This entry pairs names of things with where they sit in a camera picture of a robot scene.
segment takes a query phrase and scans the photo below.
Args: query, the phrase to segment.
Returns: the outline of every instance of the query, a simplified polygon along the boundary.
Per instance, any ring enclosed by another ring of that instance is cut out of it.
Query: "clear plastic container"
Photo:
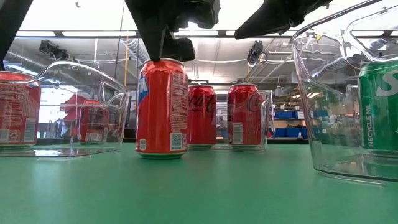
[[[129,95],[115,79],[63,61],[26,80],[2,74],[0,156],[83,156],[119,149]]]
[[[366,1],[292,39],[316,170],[398,180],[397,13]]]
[[[228,92],[228,139],[235,151],[267,147],[271,94],[249,83],[233,85]]]

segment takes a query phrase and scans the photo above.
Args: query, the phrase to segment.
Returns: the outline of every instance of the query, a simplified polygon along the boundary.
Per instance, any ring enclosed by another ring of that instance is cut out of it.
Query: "sprite can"
[[[363,148],[398,156],[398,62],[368,63],[359,75]]]

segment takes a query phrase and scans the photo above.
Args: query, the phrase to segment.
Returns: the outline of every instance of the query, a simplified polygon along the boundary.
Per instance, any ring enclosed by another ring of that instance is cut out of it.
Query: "green table surface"
[[[325,177],[307,145],[0,158],[0,223],[398,223],[398,184]]]

